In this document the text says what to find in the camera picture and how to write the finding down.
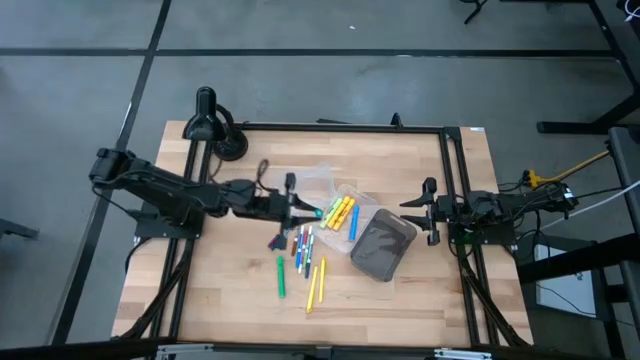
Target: green marker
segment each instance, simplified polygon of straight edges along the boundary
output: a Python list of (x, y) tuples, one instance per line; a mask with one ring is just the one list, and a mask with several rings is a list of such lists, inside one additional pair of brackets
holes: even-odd
[(337, 198), (333, 203), (333, 206), (331, 207), (331, 211), (327, 213), (327, 216), (324, 218), (324, 220), (322, 220), (322, 223), (320, 223), (320, 229), (324, 229), (327, 227), (327, 223), (329, 222), (329, 220), (331, 220), (331, 217), (333, 217), (333, 214), (335, 214), (335, 212), (338, 210), (341, 203), (342, 198)]
[(282, 256), (278, 256), (278, 295), (281, 298), (287, 296), (284, 288), (284, 258)]

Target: white cable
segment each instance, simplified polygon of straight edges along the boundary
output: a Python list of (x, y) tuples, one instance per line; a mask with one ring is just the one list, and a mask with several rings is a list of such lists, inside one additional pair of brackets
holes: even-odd
[[(640, 185), (640, 180), (636, 181), (635, 183), (633, 183), (633, 185), (628, 186), (626, 189), (624, 189), (624, 190), (620, 191), (619, 193), (617, 193), (617, 194), (615, 194), (615, 195), (612, 195), (612, 196), (611, 196), (611, 197), (609, 197), (608, 199), (604, 199), (604, 200), (600, 201), (600, 202), (599, 202), (599, 203), (597, 203), (597, 204), (593, 204), (593, 205), (591, 205), (591, 206), (589, 206), (589, 207), (586, 207), (586, 208), (584, 208), (584, 209), (580, 209), (580, 210), (578, 210), (578, 211), (576, 211), (576, 212), (573, 212), (573, 213), (569, 214), (569, 218), (572, 218), (572, 217), (574, 217), (574, 216), (580, 215), (580, 214), (582, 214), (582, 213), (584, 213), (584, 212), (587, 212), (587, 211), (589, 211), (589, 210), (591, 210), (591, 209), (595, 209), (595, 208), (597, 208), (597, 207), (598, 207), (598, 206), (600, 206), (600, 205), (604, 205), (604, 204), (608, 203), (609, 201), (611, 201), (611, 200), (613, 200), (613, 199), (615, 199), (615, 198), (617, 198), (617, 197), (620, 197), (620, 196), (624, 195), (625, 193), (627, 193), (627, 192), (629, 192), (629, 191), (633, 190), (633, 188), (635, 188), (635, 187), (636, 187), (636, 186), (638, 186), (638, 185)], [(565, 219), (562, 217), (562, 218), (560, 218), (560, 219), (558, 219), (558, 220), (556, 220), (556, 221), (550, 222), (549, 224), (547, 224), (547, 225), (545, 225), (545, 226), (541, 227), (541, 228), (540, 228), (540, 230), (544, 230), (544, 229), (550, 228), (550, 227), (552, 227), (553, 225), (558, 224), (558, 223), (560, 223), (560, 222), (562, 222), (562, 221), (564, 221), (564, 220), (565, 220)]]
[(635, 18), (640, 18), (640, 15), (639, 15), (639, 14), (636, 14), (636, 13), (638, 12), (638, 10), (640, 10), (640, 6), (638, 6), (635, 10), (633, 10), (633, 12), (631, 12), (631, 10), (629, 10), (629, 2), (630, 2), (630, 1), (631, 1), (631, 0), (627, 0), (627, 1), (624, 3), (624, 11), (627, 13), (627, 15), (629, 15), (629, 16), (627, 16), (627, 18), (626, 18), (626, 20), (625, 20), (626, 22), (631, 21), (634, 17), (635, 17)]

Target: desk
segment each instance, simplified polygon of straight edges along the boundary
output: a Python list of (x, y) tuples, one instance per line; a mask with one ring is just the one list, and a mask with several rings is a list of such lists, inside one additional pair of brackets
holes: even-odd
[[(189, 148), (189, 142), (181, 139), (184, 125), (182, 121), (167, 123), (156, 160), (157, 166), (180, 175)], [(484, 131), (461, 131), (472, 189), (497, 191)], [(401, 209), (398, 204), (416, 198), (427, 176), (437, 179), (438, 194), (447, 191), (439, 141), (434, 135), (257, 130), (245, 134), (249, 139), (247, 155), (223, 163), (217, 181), (253, 179), (259, 161), (268, 158), (271, 170), (328, 162), (336, 187), (351, 184), (398, 214), (420, 214), (419, 209)], [(455, 154), (453, 144), (449, 147)], [(218, 159), (211, 161), (214, 169)], [(457, 171), (454, 176), (460, 186)], [(180, 341), (469, 346), (458, 265), (444, 241), (445, 227), (440, 228), (443, 242), (435, 247), (427, 246), (427, 233), (419, 233), (388, 283), (365, 276), (351, 265), (347, 255), (318, 242), (314, 262), (322, 256), (328, 259), (325, 300), (316, 304), (311, 314), (304, 310), (310, 281), (294, 274), (289, 251), (272, 253), (267, 248), (277, 229), (275, 223), (233, 215), (205, 220), (202, 237), (195, 243)], [(155, 296), (167, 243), (167, 239), (151, 240), (132, 257), (114, 335), (128, 330)], [(286, 261), (285, 299), (278, 297), (277, 290), (279, 254)], [(484, 255), (494, 301), (520, 336), (531, 342), (512, 258), (499, 246), (484, 246)], [(170, 299), (161, 335), (167, 334), (172, 308)], [(486, 326), (477, 300), (476, 314), (486, 343)]]

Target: wooden table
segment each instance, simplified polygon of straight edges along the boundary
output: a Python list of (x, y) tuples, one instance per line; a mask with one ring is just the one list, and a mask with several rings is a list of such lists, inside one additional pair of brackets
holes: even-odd
[[(157, 166), (182, 175), (189, 142), (181, 139), (184, 122), (166, 125)], [(497, 191), (484, 131), (462, 128), (463, 145), (474, 190)], [(331, 164), (336, 186), (351, 184), (396, 214), (424, 214), (399, 208), (419, 196), (427, 176), (446, 193), (438, 137), (425, 134), (247, 131), (245, 157), (222, 165), (217, 181), (255, 178), (268, 158), (271, 170)], [(461, 193), (455, 150), (449, 145)], [(195, 168), (199, 168), (200, 158)], [(211, 169), (217, 165), (212, 158)], [(271, 252), (267, 242), (278, 224), (228, 215), (207, 218), (197, 240), (182, 313), (179, 340), (236, 343), (334, 344), (368, 346), (468, 346), (461, 282), (456, 259), (442, 243), (427, 246), (419, 232), (391, 282), (377, 282), (351, 265), (348, 255), (317, 242), (314, 263), (328, 259), (325, 300), (305, 313), (310, 280), (294, 273), (287, 252)], [(126, 331), (155, 296), (167, 239), (154, 239), (131, 259), (113, 334)], [(519, 335), (531, 342), (518, 274), (499, 246), (484, 246), (492, 297)], [(285, 255), (287, 296), (278, 297), (277, 255)], [(170, 299), (161, 334), (167, 334)], [(476, 299), (481, 339), (486, 343), (482, 307)]]

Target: concrete floor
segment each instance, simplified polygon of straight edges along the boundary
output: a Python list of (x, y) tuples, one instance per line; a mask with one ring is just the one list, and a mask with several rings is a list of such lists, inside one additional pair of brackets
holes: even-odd
[[(160, 5), (161, 0), (0, 0), (0, 48), (146, 48)], [(623, 15), (610, 2), (600, 6), (639, 65), (640, 42)], [(585, 5), (490, 1), (465, 27), (470, 10), (453, 0), (182, 0), (171, 6), (159, 48), (606, 47)], [(41, 231), (35, 242), (0, 242), (2, 348), (47, 341), (94, 204), (86, 176), (96, 150), (118, 137), (142, 60), (0, 57), (0, 164), (6, 169), (0, 176), (0, 217)], [(405, 124), (483, 126), (500, 182), (516, 180), (525, 168), (551, 175), (602, 151), (606, 137), (541, 135), (535, 122), (589, 121), (631, 91), (620, 67), (604, 60), (156, 58), (129, 148), (154, 159), (165, 121), (188, 118), (202, 85), (214, 87), (219, 101), (242, 120), (322, 117), (383, 124), (399, 112)], [(640, 116), (626, 121), (639, 122)], [(567, 182), (575, 193), (619, 185), (610, 159)], [(114, 200), (139, 204), (123, 194)], [(109, 210), (70, 341), (109, 337), (133, 229), (132, 220)], [(630, 230), (621, 200), (549, 233), (606, 240)], [(619, 274), (610, 270), (615, 281)], [(630, 320), (627, 307), (616, 310)], [(537, 344), (607, 354), (598, 322), (544, 311), (530, 313), (530, 320)], [(627, 354), (640, 354), (635, 330), (621, 331)]]

